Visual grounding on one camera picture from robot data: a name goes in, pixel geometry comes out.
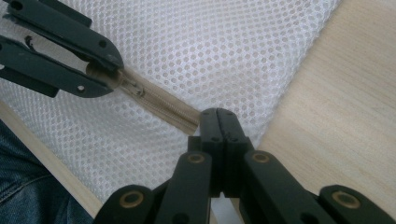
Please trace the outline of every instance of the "white netting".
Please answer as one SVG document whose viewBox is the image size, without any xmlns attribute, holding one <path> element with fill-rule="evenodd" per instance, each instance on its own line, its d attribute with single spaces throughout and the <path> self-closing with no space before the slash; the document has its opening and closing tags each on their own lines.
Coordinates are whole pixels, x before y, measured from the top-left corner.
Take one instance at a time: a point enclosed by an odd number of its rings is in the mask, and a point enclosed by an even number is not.
<svg viewBox="0 0 396 224">
<path fill-rule="evenodd" d="M 338 0 L 63 1 L 93 19 L 127 67 L 198 110 L 235 112 L 255 146 Z M 6 3 L 0 2 L 5 14 Z M 0 35 L 82 68 L 72 54 L 0 20 Z M 115 189 L 171 176 L 187 136 L 121 91 L 50 99 L 0 80 L 0 99 L 102 201 Z"/>
</svg>

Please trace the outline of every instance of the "blue denim jeans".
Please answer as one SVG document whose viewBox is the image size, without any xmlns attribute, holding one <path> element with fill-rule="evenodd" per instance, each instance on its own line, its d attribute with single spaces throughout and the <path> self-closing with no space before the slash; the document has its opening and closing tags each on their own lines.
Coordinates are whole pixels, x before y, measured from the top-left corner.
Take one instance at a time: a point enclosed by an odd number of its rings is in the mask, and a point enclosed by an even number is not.
<svg viewBox="0 0 396 224">
<path fill-rule="evenodd" d="M 92 223 L 92 218 L 0 120 L 0 223 Z"/>
</svg>

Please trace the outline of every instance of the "white mesh fabric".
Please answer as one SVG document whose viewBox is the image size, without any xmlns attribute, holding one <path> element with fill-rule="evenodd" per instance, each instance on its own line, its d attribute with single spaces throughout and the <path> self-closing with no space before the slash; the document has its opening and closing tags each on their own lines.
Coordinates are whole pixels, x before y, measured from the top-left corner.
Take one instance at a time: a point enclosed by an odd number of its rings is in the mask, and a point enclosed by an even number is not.
<svg viewBox="0 0 396 224">
<path fill-rule="evenodd" d="M 235 112 L 255 146 L 280 96 L 338 0 L 63 1 L 93 19 L 126 67 L 198 110 Z M 2 14 L 6 12 L 0 3 Z M 0 35 L 34 37 L 37 50 L 82 68 L 43 38 L 0 20 Z M 100 200 L 128 184 L 171 176 L 187 136 L 121 91 L 54 99 L 0 80 L 0 99 Z"/>
</svg>

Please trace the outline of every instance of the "mesh net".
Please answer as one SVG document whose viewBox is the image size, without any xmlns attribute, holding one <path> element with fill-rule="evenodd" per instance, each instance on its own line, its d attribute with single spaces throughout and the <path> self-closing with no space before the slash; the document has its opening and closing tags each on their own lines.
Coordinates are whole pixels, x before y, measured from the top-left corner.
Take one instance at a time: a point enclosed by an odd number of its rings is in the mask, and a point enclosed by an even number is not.
<svg viewBox="0 0 396 224">
<path fill-rule="evenodd" d="M 63 1 L 92 18 L 127 67 L 197 110 L 235 112 L 255 146 L 279 98 L 337 0 Z M 0 12 L 7 4 L 0 2 Z M 73 54 L 0 20 L 0 35 L 33 37 L 36 50 L 82 69 Z M 121 91 L 54 99 L 0 80 L 0 99 L 105 201 L 129 184 L 169 178 L 187 136 Z"/>
</svg>

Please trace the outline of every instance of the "wooden surface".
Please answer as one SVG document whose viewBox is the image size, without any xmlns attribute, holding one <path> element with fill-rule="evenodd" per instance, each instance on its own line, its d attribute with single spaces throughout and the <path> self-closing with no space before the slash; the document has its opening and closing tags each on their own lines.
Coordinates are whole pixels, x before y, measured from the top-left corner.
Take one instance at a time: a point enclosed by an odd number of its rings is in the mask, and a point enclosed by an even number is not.
<svg viewBox="0 0 396 224">
<path fill-rule="evenodd" d="M 396 218 L 396 1 L 340 5 L 260 149 L 314 193 L 345 185 Z"/>
</svg>

